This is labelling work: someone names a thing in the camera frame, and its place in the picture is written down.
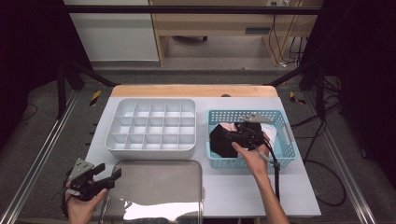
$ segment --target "black cable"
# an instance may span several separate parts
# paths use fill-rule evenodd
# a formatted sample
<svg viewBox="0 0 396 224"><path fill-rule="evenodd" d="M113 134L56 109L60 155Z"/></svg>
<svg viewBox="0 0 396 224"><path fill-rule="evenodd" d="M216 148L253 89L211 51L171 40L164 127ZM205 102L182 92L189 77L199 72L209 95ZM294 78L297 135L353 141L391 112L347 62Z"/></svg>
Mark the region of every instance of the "black cable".
<svg viewBox="0 0 396 224"><path fill-rule="evenodd" d="M67 202L70 200L72 195L70 195L70 197L66 200L66 190L67 190L66 183L67 183L67 180L69 179L69 176L72 173L72 171L73 171L73 167L66 172L66 174L64 175L64 181L62 182L63 193L62 193L62 199L61 199L61 202L62 202L61 210L64 213L64 216L67 218L69 218L69 214L67 212Z"/></svg>
<svg viewBox="0 0 396 224"><path fill-rule="evenodd" d="M312 139L311 144L309 145L308 151L306 152L306 154L305 154L305 156L304 156L303 164L305 164L305 161L308 159L308 155L309 155L309 153L311 152L312 146L314 145L315 140L316 140L317 137L318 137L318 133L319 133L321 127L323 126L323 124L324 124L325 122L326 122L326 121L323 120L323 121L320 123L319 128L318 128L317 131L315 132L314 138Z"/></svg>
<svg viewBox="0 0 396 224"><path fill-rule="evenodd" d="M287 63L293 63L293 62L290 62L290 61L288 61L288 60L285 60L285 59L283 58L283 56L282 56L282 51L280 50L279 40L277 39L276 28L275 28L275 22L276 22L276 14L274 14L274 19L273 19L272 28L271 28L270 34L268 35L268 44L269 44L269 46L270 46L271 51L272 51L273 54L274 54L274 58L275 58L275 60L276 60L276 63L279 63L279 62L277 61L276 56L275 56L275 53L274 53L274 50L272 49L272 46L271 46L271 34L272 34L273 31L274 31L274 35L275 35L275 39L276 39L276 43L277 43L277 48L278 48L278 50L279 50L279 56L280 56L280 58L284 61L285 64L287 64Z"/></svg>
<svg viewBox="0 0 396 224"><path fill-rule="evenodd" d="M344 186L343 181L341 180L341 178L340 178L340 177L338 176L338 174L337 174L334 170L332 170L329 166L327 166L327 165L325 165L325 164L323 164L323 163L321 163L321 162L318 162L318 161L311 161L311 160L308 159L308 155L309 155L309 153L310 153L310 151L311 151L311 149L312 149L312 146L314 145L315 140L316 140L317 137L318 137L318 132L322 129L322 126L323 126L323 124L325 124L325 123L326 123L325 120L323 120L323 121L320 123L320 125L319 125L319 127L318 127L318 129L317 129L317 131L316 131L316 133L315 133L315 135L314 135L314 138L312 139L311 144L309 145L308 151L306 152L306 154L305 154L305 156L304 156L303 164L305 165L307 162L312 162L312 163L315 163L315 164L317 164L317 165L320 165L320 166L324 167L325 169L327 169L330 173L332 173L332 174L337 178L337 180L339 181L339 183L341 184L341 187L342 187L342 189L343 189L343 198L342 198L342 200L341 200L339 203L328 203L328 202L326 202L326 201L320 199L319 197L317 197L317 199L318 199L318 201L320 201L320 202L322 202L322 203L324 203L324 204L327 204L327 205L329 205L329 206L340 206L340 205L343 204L343 203L345 202L345 200L347 199L347 190L346 190L346 188L345 188L345 186Z"/></svg>
<svg viewBox="0 0 396 224"><path fill-rule="evenodd" d="M340 21L337 22L337 24L332 28L332 30L329 32L329 34L324 38L324 40L320 43L320 45L313 51L313 53L309 56L309 58L306 60L306 62L300 67L298 67L295 70L290 71L287 73L285 76L278 78L277 80L274 80L270 83L267 84L262 84L262 85L270 85L273 87L277 87L278 85L284 83L285 81L288 81L289 79L300 75L301 73L304 72L305 69L310 68L313 64L318 64L320 60L322 60L322 51L325 50L326 45L328 42L331 40L331 37L335 33L335 31L338 29L339 26L341 26L341 23L344 21L344 19L347 17L349 14L350 10L353 8L357 0L351 0L353 1L351 5L349 6L348 10L346 13L343 15Z"/></svg>
<svg viewBox="0 0 396 224"><path fill-rule="evenodd" d="M273 157L273 166L274 166L274 175L275 175L275 195L277 199L280 201L280 193L279 193L279 171L280 171L280 163L277 161L274 150L271 147L271 144L266 138L263 138L263 143L265 146L268 148L268 151L270 151L271 156Z"/></svg>
<svg viewBox="0 0 396 224"><path fill-rule="evenodd" d="M324 134L324 131L326 130L326 127L327 127L327 123L325 122L325 126L324 126L324 128L322 128L322 131L321 131L321 133L318 133L318 135L316 135L316 136L309 136L309 137L294 137L294 138L305 138L305 139L312 139L312 138L316 138L316 137L319 137L319 136L321 136L321 135L323 135Z"/></svg>
<svg viewBox="0 0 396 224"><path fill-rule="evenodd" d="M333 207L340 206L341 204L343 204L346 201L346 199L347 199L347 190L346 190L346 188L345 188L345 186L343 184L343 181L341 180L340 176L338 176L338 174L332 168L330 168L329 166L327 166L327 165L325 165L325 164L323 164L321 162L311 161L311 160L305 160L305 162L311 162L311 163L314 163L316 165L320 165L321 167L323 167L326 170L328 170L330 173L332 173L334 175L335 178L337 178L338 182L341 184L341 187L343 189L343 198L341 199L341 201L339 203L329 203L329 202L324 201L323 199L320 199L317 196L318 201L320 201L321 203L327 204L329 206L333 206Z"/></svg>
<svg viewBox="0 0 396 224"><path fill-rule="evenodd" d="M33 107L35 108L35 112L33 112L33 114L30 115L29 117L27 117L27 118L25 118L25 119L21 119L20 122L23 122L23 121L26 121L26 120L28 120L28 119L31 119L31 118L37 113L38 107L37 107L36 105L34 105L34 104L28 104L28 105L33 106Z"/></svg>
<svg viewBox="0 0 396 224"><path fill-rule="evenodd" d="M326 97L326 98L324 99L324 101L327 102L330 98L333 98L333 97L335 97L335 98L338 99L339 95L338 95L338 94L330 95L330 96Z"/></svg>
<svg viewBox="0 0 396 224"><path fill-rule="evenodd" d="M340 91L341 91L341 89L338 87L338 86L336 86L336 85L334 85L333 83L331 83L328 79L326 79L326 78L324 78L324 84L325 84L325 87L329 90L329 91L332 91L332 92L335 92L335 93L340 93Z"/></svg>
<svg viewBox="0 0 396 224"><path fill-rule="evenodd" d="M324 90L326 91L335 92L335 93L340 92L339 90L335 89L332 85L329 85L329 83L327 83L326 81L323 82L323 87Z"/></svg>
<svg viewBox="0 0 396 224"><path fill-rule="evenodd" d="M335 109L338 105L340 105L340 103L336 103L336 104L334 104L334 105L331 105L331 106L327 107L326 110L325 110L325 112L326 112L326 113L330 113L330 112L331 112L333 109ZM318 117L318 114L316 114L316 115L314 115L314 116L312 116L312 117L309 117L308 119L305 119L305 120L303 120L303 121L300 121L300 122L298 122L298 123L296 123L296 124L292 124L292 125L290 125L290 127L291 127L292 129L298 128L298 127L300 127L300 126L302 126L302 125L304 125L304 124L306 124L306 123L311 122L312 120L314 120L314 119L317 118L317 117Z"/></svg>
<svg viewBox="0 0 396 224"><path fill-rule="evenodd" d="M296 37L294 37L292 40L291 40L291 43L290 43L290 48L289 48L289 58L292 58L291 57L291 49L293 48L293 45L294 45L294 41L295 41L295 39L296 39Z"/></svg>
<svg viewBox="0 0 396 224"><path fill-rule="evenodd" d="M304 39L303 39L303 37L301 37L300 38L300 47L298 48L298 58L296 60L296 62L298 62L297 67L300 66L300 60L301 60L300 54L303 54L303 52L301 52L303 41L304 41Z"/></svg>

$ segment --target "human hand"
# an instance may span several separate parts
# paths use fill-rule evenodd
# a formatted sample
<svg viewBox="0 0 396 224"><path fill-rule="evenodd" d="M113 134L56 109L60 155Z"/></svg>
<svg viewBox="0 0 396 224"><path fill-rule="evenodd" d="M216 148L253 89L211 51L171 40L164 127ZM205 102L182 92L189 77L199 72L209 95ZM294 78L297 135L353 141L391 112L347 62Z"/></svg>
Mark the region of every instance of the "human hand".
<svg viewBox="0 0 396 224"><path fill-rule="evenodd" d="M260 156L260 152L266 156L269 155L269 150L265 145L257 147L255 150L247 151L239 144L232 142L233 148L242 155L247 164L247 168L255 178L267 175L268 162Z"/></svg>
<svg viewBox="0 0 396 224"><path fill-rule="evenodd" d="M101 202L107 194L107 189L102 189L96 197L90 201L81 201L69 193L66 192L64 195L67 205L67 213L69 216L69 222L71 224L86 224L91 220L93 212L96 210L96 205Z"/></svg>

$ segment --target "human arm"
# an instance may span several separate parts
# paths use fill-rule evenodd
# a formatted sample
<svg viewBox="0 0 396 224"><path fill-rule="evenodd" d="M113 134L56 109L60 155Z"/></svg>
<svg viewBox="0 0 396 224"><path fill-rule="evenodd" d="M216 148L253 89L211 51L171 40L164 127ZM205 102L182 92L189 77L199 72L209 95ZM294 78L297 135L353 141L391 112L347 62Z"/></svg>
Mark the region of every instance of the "human arm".
<svg viewBox="0 0 396 224"><path fill-rule="evenodd" d="M107 194L107 189L102 189L96 197L90 201L81 201L69 193L64 195L67 206L67 214L70 224L87 224L90 222L93 212L96 210L96 205L101 202Z"/></svg>
<svg viewBox="0 0 396 224"><path fill-rule="evenodd" d="M235 142L233 142L233 148L242 155L247 164L247 168L253 174L254 179L257 182L268 222L289 223L289 220L272 189L271 181L267 174L267 161L265 161L259 154L260 151L268 156L268 148L266 148L265 145L261 145L257 150L247 151Z"/></svg>

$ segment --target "white table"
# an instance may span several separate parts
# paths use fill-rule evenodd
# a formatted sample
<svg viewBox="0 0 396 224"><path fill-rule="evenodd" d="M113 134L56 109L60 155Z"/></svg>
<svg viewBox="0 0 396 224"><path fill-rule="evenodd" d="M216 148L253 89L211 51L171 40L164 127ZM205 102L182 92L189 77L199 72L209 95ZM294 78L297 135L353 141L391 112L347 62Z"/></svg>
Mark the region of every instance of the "white table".
<svg viewBox="0 0 396 224"><path fill-rule="evenodd" d="M106 164L106 169L96 179L110 176L114 165L119 161L106 149L105 140L117 105L125 98L130 97L111 96L108 99L92 139L86 161L95 165ZM209 158L205 153L205 143L208 140L206 114L210 109L274 109L285 113L280 99L278 97L185 98L192 99L196 103L197 140L191 160L198 161L203 169L204 217L264 217L265 212L259 190L247 168L213 169L210 167ZM274 186L272 169L269 169L269 176ZM287 216L316 217L321 215L300 155L286 168L281 169L279 186L280 201Z"/></svg>

